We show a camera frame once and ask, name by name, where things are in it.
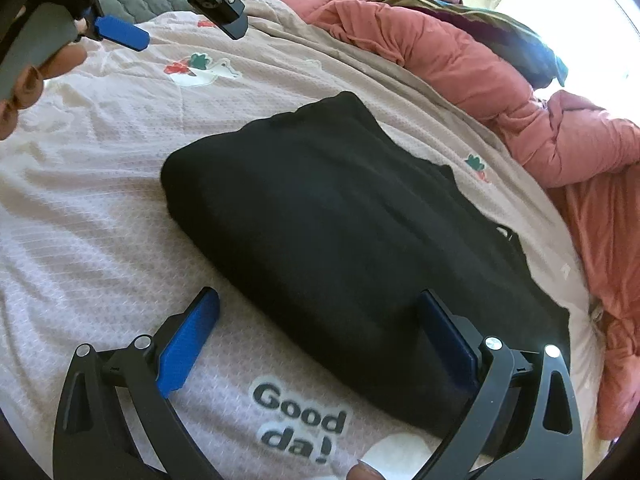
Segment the person's left hand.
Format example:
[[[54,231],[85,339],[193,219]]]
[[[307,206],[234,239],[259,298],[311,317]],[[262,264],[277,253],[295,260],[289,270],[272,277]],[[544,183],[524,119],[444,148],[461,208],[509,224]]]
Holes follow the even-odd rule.
[[[1,140],[6,140],[15,130],[18,113],[40,99],[46,80],[69,73],[85,62],[86,58],[86,49],[81,44],[72,42],[55,52],[39,67],[25,67],[15,81],[11,97],[1,101]]]

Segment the person's right hand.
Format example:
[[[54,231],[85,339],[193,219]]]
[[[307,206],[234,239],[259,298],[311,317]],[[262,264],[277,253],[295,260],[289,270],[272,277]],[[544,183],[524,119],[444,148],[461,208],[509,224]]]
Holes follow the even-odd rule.
[[[385,478],[370,465],[358,462],[349,469],[346,480],[385,480]]]

